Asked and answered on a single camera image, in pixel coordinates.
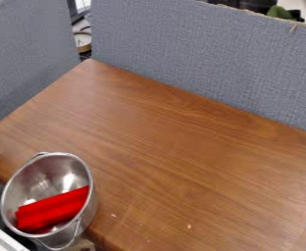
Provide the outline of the round wooden clock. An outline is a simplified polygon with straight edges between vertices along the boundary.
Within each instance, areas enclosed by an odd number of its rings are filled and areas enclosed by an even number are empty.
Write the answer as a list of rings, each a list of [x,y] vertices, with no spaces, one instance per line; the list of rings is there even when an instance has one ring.
[[[87,31],[75,32],[76,47],[80,53],[92,50],[92,34]]]

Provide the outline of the stainless steel pot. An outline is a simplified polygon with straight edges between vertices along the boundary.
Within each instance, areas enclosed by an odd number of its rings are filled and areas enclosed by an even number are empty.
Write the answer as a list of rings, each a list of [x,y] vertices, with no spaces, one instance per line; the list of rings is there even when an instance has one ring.
[[[41,199],[88,186],[86,205],[72,220],[40,231],[17,229],[16,211]],[[96,213],[96,194],[91,170],[84,161],[70,153],[39,153],[16,171],[7,182],[0,201],[0,212],[7,227],[20,236],[37,241],[51,251],[71,246],[88,228]]]

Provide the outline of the grey fabric partition panel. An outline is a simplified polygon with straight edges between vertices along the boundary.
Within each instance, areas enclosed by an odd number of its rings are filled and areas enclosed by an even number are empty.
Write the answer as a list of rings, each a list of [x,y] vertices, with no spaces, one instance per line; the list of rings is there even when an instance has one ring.
[[[199,0],[92,0],[92,56],[306,130],[306,25]]]

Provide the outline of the green object behind partition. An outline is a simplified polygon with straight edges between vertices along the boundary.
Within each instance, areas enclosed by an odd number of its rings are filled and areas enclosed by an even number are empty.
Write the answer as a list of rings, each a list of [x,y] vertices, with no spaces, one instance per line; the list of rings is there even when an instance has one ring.
[[[285,20],[293,19],[292,14],[281,6],[272,6],[268,10],[268,16]]]

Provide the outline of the red plastic block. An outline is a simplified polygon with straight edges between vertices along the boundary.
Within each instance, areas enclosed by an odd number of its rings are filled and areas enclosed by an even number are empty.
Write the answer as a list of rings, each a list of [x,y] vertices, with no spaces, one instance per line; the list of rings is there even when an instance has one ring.
[[[36,232],[72,220],[86,205],[90,190],[84,186],[21,206],[16,211],[17,229]]]

